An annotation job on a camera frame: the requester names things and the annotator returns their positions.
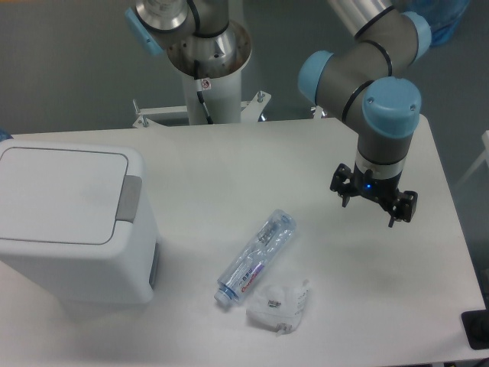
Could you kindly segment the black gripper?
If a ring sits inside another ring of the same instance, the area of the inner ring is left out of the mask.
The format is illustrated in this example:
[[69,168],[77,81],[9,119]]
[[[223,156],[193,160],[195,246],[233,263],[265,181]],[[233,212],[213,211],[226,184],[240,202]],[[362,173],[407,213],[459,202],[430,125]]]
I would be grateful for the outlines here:
[[418,193],[416,191],[399,192],[398,184],[402,171],[395,176],[378,179],[368,176],[355,164],[354,171],[340,164],[333,174],[330,190],[336,192],[342,199],[345,208],[352,197],[360,196],[381,206],[390,215],[388,227],[395,222],[411,222],[416,212]]

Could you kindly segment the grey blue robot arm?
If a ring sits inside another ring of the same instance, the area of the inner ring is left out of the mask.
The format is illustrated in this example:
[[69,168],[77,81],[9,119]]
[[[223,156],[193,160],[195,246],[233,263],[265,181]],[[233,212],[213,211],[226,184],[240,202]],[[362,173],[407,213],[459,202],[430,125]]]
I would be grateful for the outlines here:
[[[315,52],[298,76],[303,96],[358,135],[354,167],[340,164],[330,188],[344,203],[360,196],[391,222],[409,222],[418,195],[398,184],[422,99],[398,73],[428,50],[429,25],[389,1],[333,1],[331,7],[356,44],[342,55]],[[190,124],[243,121],[241,71],[251,41],[230,19],[227,1],[137,1],[125,19],[149,54],[166,54],[180,73]]]

